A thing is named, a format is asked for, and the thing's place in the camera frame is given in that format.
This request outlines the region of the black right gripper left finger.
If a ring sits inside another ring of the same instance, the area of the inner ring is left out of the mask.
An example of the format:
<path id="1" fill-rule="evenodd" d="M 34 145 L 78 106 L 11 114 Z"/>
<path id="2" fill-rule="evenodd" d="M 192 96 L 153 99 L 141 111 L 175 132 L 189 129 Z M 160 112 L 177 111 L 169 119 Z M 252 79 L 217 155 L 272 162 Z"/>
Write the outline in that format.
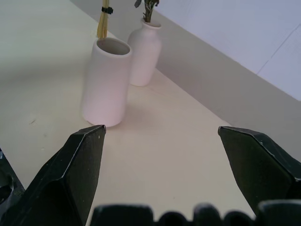
<path id="1" fill-rule="evenodd" d="M 98 185 L 104 125 L 69 136 L 24 188 L 0 155 L 0 223 L 3 226 L 83 226 Z"/>

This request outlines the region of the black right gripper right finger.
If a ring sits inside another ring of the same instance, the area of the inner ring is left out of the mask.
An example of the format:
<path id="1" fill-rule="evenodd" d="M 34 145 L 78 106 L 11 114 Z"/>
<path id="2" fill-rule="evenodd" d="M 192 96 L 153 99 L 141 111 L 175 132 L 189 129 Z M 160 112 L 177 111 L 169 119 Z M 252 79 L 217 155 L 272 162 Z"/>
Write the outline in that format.
<path id="1" fill-rule="evenodd" d="M 220 126 L 237 186 L 254 212 L 267 200 L 301 198 L 301 163 L 264 133 Z"/>

